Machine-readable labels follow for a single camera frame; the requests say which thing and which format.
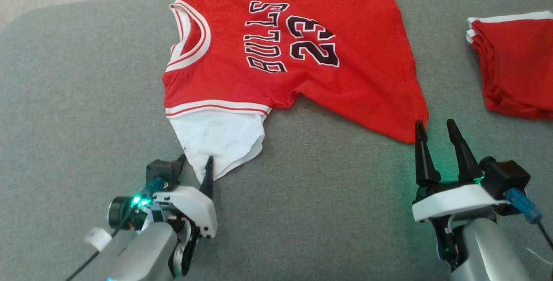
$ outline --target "red jersey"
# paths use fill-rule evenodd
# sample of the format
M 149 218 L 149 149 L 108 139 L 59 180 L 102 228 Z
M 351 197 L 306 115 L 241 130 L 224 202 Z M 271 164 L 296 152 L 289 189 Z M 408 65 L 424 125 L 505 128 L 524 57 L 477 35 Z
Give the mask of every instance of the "red jersey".
M 199 159 L 191 162 L 195 168 L 205 165 L 207 154 L 220 153 L 224 160 L 216 157 L 215 164 L 221 176 L 255 157 L 267 114 L 291 107 L 299 94 L 407 143 L 414 143 L 415 122 L 426 124 L 426 103 L 395 0 L 176 0 L 171 10 L 180 41 L 162 78 L 164 105 L 188 159 Z M 238 115 L 259 121 L 237 120 Z M 197 137 L 208 132 L 247 143 L 228 141 L 205 151 L 215 140 Z M 242 137 L 249 132 L 257 134 Z M 236 149 L 240 152 L 229 152 Z M 229 167 L 217 169 L 221 162 Z

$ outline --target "gray couch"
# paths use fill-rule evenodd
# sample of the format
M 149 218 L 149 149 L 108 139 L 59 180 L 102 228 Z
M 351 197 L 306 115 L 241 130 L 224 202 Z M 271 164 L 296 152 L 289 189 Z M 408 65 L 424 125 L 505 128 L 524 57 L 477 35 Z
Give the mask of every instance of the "gray couch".
M 107 206 L 144 184 L 150 161 L 180 145 L 160 81 L 178 32 L 173 0 L 113 0 L 35 10 L 0 34 L 0 279 L 60 280 L 107 227 Z M 553 232 L 553 126 L 490 113 L 465 19 L 553 9 L 553 0 L 397 0 L 430 111 L 429 145 L 457 175 L 445 122 L 478 159 L 515 159 Z M 429 224 L 411 215 L 414 152 L 300 98 L 273 111 L 259 156 L 215 182 L 219 231 L 202 240 L 187 280 L 442 281 Z M 182 184 L 197 186 L 187 167 Z M 535 280 L 551 260 L 522 216 L 499 225 Z M 105 277 L 132 238 L 121 232 L 79 276 Z

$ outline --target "white lining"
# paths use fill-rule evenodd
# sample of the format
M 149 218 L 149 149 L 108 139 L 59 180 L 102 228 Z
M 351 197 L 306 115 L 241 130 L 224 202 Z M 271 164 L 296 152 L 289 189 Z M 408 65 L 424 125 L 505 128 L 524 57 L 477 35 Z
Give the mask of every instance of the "white lining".
M 202 111 L 170 118 L 184 153 L 201 183 L 209 156 L 213 180 L 253 159 L 263 148 L 263 118 L 258 114 Z
M 195 10 L 195 8 L 182 0 L 176 0 L 171 5 L 171 8 L 174 7 L 179 7 L 184 10 L 178 11 L 178 13 L 182 13 L 182 15 L 184 15 L 186 18 L 181 17 L 180 19 L 177 19 L 178 23 L 182 23 L 183 31 L 186 32 L 187 29 L 188 33 L 190 33 L 190 17 L 192 17 L 192 19 L 200 27 L 201 37 L 194 48 L 183 55 L 179 55 L 182 52 L 182 48 L 179 50 L 178 47 L 179 45 L 182 45 L 182 47 L 184 47 L 184 44 L 186 43 L 186 39 L 188 37 L 188 34 L 182 35 L 181 37 L 184 39 L 184 41 L 178 43 L 177 46 L 174 48 L 172 52 L 172 57 L 168 63 L 165 72 L 182 69 L 184 67 L 187 67 L 188 65 L 191 65 L 195 61 L 198 61 L 200 57 L 202 57 L 207 52 L 207 49 L 209 49 L 211 43 L 211 31 L 209 25 L 207 24 L 205 18 L 197 10 Z
M 203 100 L 196 102 L 188 102 L 174 107 L 165 109 L 167 118 L 175 118 L 183 114 L 199 112 L 205 110 L 216 110 L 231 113 L 241 114 L 258 114 L 265 120 L 271 108 L 269 106 L 249 102 L 230 102 L 224 100 Z
M 541 20 L 541 19 L 553 19 L 553 13 L 550 11 L 530 12 L 523 14 L 511 14 L 509 16 L 497 16 L 489 18 L 468 18 L 468 28 L 472 28 L 472 22 L 478 20 L 483 23 L 499 23 L 516 20 Z
M 467 41 L 468 41 L 469 44 L 472 44 L 472 42 L 473 42 L 472 37 L 474 37 L 476 35 L 478 35 L 478 33 L 476 33 L 476 31 L 473 30 L 473 29 L 469 29 L 467 31 Z

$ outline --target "green led light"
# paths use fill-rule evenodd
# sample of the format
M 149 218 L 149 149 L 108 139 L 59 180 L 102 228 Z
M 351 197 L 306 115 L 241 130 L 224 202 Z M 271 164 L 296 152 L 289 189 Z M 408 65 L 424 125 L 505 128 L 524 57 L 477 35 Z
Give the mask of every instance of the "green led light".
M 480 185 L 480 183 L 482 182 L 482 179 L 483 179 L 483 178 L 484 178 L 484 177 L 480 177 L 480 178 L 478 178 L 478 179 L 474 179 L 474 182 L 475 182 L 476 184 Z

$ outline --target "blue connector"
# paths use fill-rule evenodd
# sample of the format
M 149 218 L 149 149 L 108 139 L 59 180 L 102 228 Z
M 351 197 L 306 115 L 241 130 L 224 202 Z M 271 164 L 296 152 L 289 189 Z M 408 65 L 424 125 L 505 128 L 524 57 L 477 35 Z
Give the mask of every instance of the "blue connector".
M 152 194 L 157 193 L 158 191 L 162 191 L 164 184 L 164 179 L 162 179 L 161 177 L 156 177 L 150 182 L 150 184 L 144 187 L 144 190 L 142 192 L 148 193 L 150 196 L 152 196 Z
M 526 197 L 518 188 L 513 187 L 507 191 L 505 199 L 511 202 L 517 208 L 530 224 L 535 224 L 541 220 L 541 213 L 536 210 L 533 202 Z

